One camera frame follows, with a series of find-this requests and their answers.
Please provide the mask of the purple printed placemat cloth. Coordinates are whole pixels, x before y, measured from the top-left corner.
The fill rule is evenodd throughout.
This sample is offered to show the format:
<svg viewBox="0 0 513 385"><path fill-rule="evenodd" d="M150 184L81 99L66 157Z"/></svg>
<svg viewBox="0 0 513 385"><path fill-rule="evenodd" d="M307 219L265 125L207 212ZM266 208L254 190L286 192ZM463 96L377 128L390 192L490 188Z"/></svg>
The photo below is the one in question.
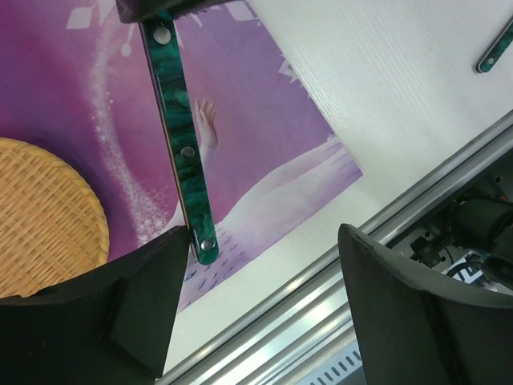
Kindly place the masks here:
<svg viewBox="0 0 513 385"><path fill-rule="evenodd" d="M219 245L186 309L362 176L245 1L178 22L169 127L198 134ZM112 1L1 4L1 294L28 296L184 222L135 25Z"/></svg>

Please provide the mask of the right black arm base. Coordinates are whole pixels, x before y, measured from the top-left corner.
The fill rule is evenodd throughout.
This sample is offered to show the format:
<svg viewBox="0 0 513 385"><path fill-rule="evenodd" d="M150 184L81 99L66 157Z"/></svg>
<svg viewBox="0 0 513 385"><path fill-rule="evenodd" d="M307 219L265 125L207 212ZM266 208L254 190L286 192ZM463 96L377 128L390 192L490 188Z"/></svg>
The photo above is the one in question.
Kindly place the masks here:
<svg viewBox="0 0 513 385"><path fill-rule="evenodd" d="M392 240L451 278L512 294L512 155L494 162Z"/></svg>

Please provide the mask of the teal handled fork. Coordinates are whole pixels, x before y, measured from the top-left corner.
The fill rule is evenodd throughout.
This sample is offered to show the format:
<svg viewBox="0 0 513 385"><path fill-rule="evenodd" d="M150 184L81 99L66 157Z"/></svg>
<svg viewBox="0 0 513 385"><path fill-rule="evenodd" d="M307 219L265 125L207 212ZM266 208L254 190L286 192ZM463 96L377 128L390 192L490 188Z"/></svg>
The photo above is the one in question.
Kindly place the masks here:
<svg viewBox="0 0 513 385"><path fill-rule="evenodd" d="M192 254L211 265L219 246L174 21L161 12L139 28Z"/></svg>

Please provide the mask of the round wooden plate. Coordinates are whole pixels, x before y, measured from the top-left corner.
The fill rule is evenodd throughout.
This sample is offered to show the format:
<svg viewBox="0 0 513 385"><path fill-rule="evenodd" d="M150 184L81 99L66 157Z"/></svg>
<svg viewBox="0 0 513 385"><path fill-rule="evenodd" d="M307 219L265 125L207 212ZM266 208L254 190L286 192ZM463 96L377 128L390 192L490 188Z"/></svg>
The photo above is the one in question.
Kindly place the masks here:
<svg viewBox="0 0 513 385"><path fill-rule="evenodd" d="M68 163L1 139L1 295L28 297L107 263L99 198Z"/></svg>

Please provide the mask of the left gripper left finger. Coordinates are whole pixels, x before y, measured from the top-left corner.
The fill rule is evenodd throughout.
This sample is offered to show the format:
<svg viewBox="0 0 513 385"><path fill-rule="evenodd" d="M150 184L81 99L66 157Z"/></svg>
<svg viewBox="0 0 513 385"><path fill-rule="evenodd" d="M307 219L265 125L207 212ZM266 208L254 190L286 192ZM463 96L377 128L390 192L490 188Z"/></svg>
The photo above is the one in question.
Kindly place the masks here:
<svg viewBox="0 0 513 385"><path fill-rule="evenodd" d="M164 375L189 233L29 297L1 300L4 384L153 384Z"/></svg>

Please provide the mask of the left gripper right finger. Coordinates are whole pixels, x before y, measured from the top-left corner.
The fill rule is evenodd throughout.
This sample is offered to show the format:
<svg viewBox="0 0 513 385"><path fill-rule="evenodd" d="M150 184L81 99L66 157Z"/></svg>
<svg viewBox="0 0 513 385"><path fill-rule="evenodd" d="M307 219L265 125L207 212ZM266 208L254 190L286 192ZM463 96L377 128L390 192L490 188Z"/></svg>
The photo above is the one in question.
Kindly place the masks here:
<svg viewBox="0 0 513 385"><path fill-rule="evenodd" d="M352 225L342 275L368 384L510 384L512 297L447 277Z"/></svg>

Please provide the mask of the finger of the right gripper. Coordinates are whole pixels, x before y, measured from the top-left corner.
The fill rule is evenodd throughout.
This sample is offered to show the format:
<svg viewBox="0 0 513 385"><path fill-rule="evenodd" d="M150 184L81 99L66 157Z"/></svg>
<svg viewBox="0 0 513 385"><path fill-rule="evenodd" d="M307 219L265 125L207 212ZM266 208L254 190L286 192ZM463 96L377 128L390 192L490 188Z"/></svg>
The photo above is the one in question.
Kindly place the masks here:
<svg viewBox="0 0 513 385"><path fill-rule="evenodd" d="M206 10L231 0L116 0L122 23L142 22L161 12L168 12L173 19Z"/></svg>

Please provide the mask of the teal handled spoon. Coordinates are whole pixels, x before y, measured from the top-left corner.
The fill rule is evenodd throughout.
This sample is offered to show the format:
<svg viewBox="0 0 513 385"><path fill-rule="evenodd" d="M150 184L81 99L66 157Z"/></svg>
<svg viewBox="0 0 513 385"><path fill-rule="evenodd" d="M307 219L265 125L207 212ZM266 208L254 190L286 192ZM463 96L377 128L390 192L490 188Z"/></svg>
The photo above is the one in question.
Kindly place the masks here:
<svg viewBox="0 0 513 385"><path fill-rule="evenodd" d="M478 73L484 74L490 72L507 48L512 44L512 24L513 21L510 20L490 45L483 57L478 61L475 68Z"/></svg>

